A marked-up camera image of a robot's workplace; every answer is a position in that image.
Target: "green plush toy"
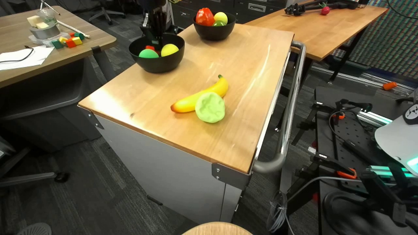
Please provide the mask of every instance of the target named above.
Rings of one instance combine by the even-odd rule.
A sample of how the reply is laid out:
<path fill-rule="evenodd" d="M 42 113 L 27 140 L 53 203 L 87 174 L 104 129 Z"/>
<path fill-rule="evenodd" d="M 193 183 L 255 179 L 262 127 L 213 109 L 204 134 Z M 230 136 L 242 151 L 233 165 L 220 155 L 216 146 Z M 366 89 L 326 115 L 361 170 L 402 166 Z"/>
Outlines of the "green plush toy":
<path fill-rule="evenodd" d="M 196 115 L 206 123 L 219 123 L 225 118 L 225 101 L 217 93 L 206 93 L 199 97 Z"/>

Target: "fruit bowl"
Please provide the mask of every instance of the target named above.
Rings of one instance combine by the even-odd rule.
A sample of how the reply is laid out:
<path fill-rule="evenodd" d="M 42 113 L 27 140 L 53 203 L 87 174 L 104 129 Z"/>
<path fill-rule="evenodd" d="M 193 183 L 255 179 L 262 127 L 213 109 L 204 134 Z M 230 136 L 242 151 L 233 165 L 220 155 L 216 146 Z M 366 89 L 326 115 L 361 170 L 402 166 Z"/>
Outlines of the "fruit bowl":
<path fill-rule="evenodd" d="M 140 58 L 139 55 L 147 46 L 153 46 L 157 53 L 162 50 L 165 45 L 173 44 L 179 52 L 161 58 Z M 130 53 L 134 61 L 147 72 L 165 74 L 176 70 L 185 55 L 185 40 L 178 36 L 164 36 L 160 45 L 152 44 L 148 38 L 139 38 L 130 45 Z"/>
<path fill-rule="evenodd" d="M 194 25 L 200 38 L 207 41 L 227 40 L 232 35 L 236 27 L 234 16 L 229 14 L 227 14 L 227 16 L 228 16 L 228 24 L 225 27 L 204 27 L 204 25 L 199 25 L 196 23 L 196 19 L 194 19 Z"/>

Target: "gray carpet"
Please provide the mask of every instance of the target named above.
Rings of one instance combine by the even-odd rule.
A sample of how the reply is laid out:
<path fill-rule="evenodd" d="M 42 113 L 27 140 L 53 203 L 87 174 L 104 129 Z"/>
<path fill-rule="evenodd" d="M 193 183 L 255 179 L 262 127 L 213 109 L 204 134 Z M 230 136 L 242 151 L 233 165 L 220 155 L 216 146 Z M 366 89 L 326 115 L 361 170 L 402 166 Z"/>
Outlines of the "gray carpet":
<path fill-rule="evenodd" d="M 84 19 L 92 15 L 92 12 L 80 14 Z M 104 20 L 96 20 L 93 24 L 118 38 L 118 45 L 108 52 L 115 72 L 121 74 L 132 66 L 134 61 L 127 48 L 130 42 L 142 36 L 142 16 L 115 18 L 112 27 Z M 285 87 L 291 84 L 291 75 L 292 68 L 287 75 Z M 331 87 L 327 80 L 327 76 L 319 74 L 309 76 L 307 84 L 300 95 L 296 123 L 309 115 L 315 88 Z M 334 88 L 364 95 L 377 93 L 375 88 L 345 80 L 338 80 Z M 272 130 L 279 122 L 285 102 L 287 99 L 281 97 L 266 138 L 262 160 L 270 160 L 275 156 L 277 144 Z M 309 131 L 298 146 L 291 148 L 289 160 L 293 165 L 307 165 L 311 156 L 307 148 L 314 140 L 315 132 Z M 54 155 L 33 152 L 10 176 L 51 170 L 68 172 L 71 179 L 63 185 L 44 182 L 2 190 L 0 234 L 16 234 L 25 226 L 37 223 L 49 224 L 53 233 L 58 235 L 172 235 L 182 234 L 196 226 L 178 213 L 149 202 L 104 139 L 80 143 Z M 268 234 L 266 221 L 270 213 L 270 202 L 277 189 L 279 174 L 255 174 L 245 191 L 233 224 L 253 234 Z M 319 234 L 318 209 L 314 202 L 292 216 L 291 221 L 296 234 Z"/>

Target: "wooden table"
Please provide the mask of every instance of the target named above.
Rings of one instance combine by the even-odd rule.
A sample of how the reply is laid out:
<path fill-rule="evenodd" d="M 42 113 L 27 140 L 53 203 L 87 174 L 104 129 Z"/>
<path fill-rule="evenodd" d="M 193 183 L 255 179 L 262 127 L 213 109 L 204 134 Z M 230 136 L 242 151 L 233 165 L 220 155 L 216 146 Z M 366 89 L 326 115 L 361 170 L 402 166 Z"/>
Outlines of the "wooden table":
<path fill-rule="evenodd" d="M 91 36 L 91 40 L 85 40 L 83 46 L 75 49 L 54 50 L 53 54 L 45 61 L 42 66 L 0 71 L 0 88 L 28 80 L 37 75 L 42 75 L 48 71 L 63 67 L 72 62 L 84 59 L 92 55 L 92 49 L 109 49 L 115 42 L 117 38 L 105 33 L 104 31 L 91 25 L 89 23 L 79 19 L 74 14 L 66 11 L 62 7 L 54 6 L 54 10 L 61 14 L 58 20 L 78 28 L 85 35 Z M 24 12 L 19 15 L 11 15 L 0 18 L 0 36 L 2 45 L 0 53 L 10 53 L 25 49 L 25 46 L 36 46 L 31 40 L 31 25 L 27 21 L 28 18 L 38 15 L 37 11 Z M 72 33 L 72 31 L 61 27 L 62 32 Z"/>
<path fill-rule="evenodd" d="M 302 16 L 289 16 L 283 10 L 254 20 L 247 25 L 296 33 L 296 41 L 307 48 L 304 78 L 306 78 L 313 61 L 323 62 L 335 50 L 358 36 L 353 40 L 351 49 L 348 49 L 341 63 L 336 67 L 336 74 L 331 79 L 335 80 L 358 42 L 361 33 L 386 12 L 387 8 L 365 7 L 357 10 L 332 10 L 328 16 L 321 16 L 318 11 L 309 11 Z"/>
<path fill-rule="evenodd" d="M 293 33 L 236 25 L 223 42 L 204 42 L 194 27 L 179 35 L 185 58 L 173 72 L 138 65 L 79 104 L 148 196 L 196 223 L 230 221 L 249 183 L 270 123 Z M 227 118 L 203 123 L 174 114 L 179 99 L 224 75 Z"/>

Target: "banana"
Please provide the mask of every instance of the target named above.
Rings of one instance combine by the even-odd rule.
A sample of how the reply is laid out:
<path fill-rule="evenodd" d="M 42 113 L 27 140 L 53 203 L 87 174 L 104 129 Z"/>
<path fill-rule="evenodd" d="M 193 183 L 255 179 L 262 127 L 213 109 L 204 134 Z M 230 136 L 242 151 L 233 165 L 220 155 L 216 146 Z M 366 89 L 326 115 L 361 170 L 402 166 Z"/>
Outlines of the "banana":
<path fill-rule="evenodd" d="M 228 80 L 223 75 L 219 75 L 219 82 L 215 85 L 207 88 L 206 91 L 202 91 L 199 93 L 195 93 L 193 96 L 189 96 L 189 97 L 185 97 L 183 100 L 177 101 L 174 105 L 172 105 L 172 110 L 174 113 L 194 113 L 196 108 L 196 102 L 200 96 L 208 92 L 215 92 L 224 99 L 227 96 L 228 88 L 229 88 Z"/>

